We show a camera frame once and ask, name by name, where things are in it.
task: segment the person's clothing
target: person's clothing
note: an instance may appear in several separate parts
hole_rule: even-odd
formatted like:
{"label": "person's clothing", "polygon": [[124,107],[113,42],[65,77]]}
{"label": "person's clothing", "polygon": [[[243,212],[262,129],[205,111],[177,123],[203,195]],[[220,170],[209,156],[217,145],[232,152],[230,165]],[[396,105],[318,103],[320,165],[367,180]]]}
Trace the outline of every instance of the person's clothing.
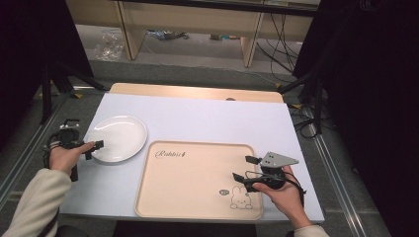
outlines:
{"label": "person's clothing", "polygon": [[[71,180],[62,171],[41,169],[26,187],[3,237],[38,236],[55,217]],[[55,236],[57,223],[46,236]]]}
{"label": "person's clothing", "polygon": [[295,230],[293,237],[328,237],[328,235],[320,226],[310,225]]}

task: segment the person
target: person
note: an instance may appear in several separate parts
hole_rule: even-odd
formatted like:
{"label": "person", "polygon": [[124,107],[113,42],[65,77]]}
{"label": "person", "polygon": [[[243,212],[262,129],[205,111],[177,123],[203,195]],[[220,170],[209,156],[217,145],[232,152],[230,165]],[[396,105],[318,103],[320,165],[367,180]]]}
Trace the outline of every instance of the person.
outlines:
{"label": "person", "polygon": [[[286,178],[296,182],[293,170],[290,166],[284,167]],[[293,225],[294,237],[326,237],[324,229],[318,225],[313,225],[308,219],[307,214],[301,204],[298,189],[291,183],[286,182],[278,190],[273,190],[262,183],[253,184],[253,188],[271,198],[271,201],[281,211]]]}
{"label": "person", "polygon": [[[64,196],[71,188],[71,169],[77,164],[80,155],[94,145],[92,141],[69,150],[60,146],[51,148],[50,169],[39,170],[28,184],[3,237],[59,236],[60,231],[72,232],[73,236],[87,236],[68,226],[57,228],[56,221],[52,220],[56,218]],[[290,175],[293,173],[291,167],[284,167],[284,171],[288,173],[286,176],[289,180],[296,182],[295,177]],[[286,183],[281,189],[272,190],[264,184],[255,183],[253,188],[270,197],[277,209],[287,216],[295,229],[294,237],[328,236],[323,228],[310,222],[300,202],[298,190],[292,184]]]}
{"label": "person", "polygon": [[53,220],[66,192],[71,188],[71,169],[77,164],[79,156],[94,145],[95,142],[92,141],[69,150],[60,146],[51,148],[50,169],[39,170],[28,184],[15,210],[12,223],[3,237],[55,236],[60,231],[86,236],[69,226],[58,229]]}

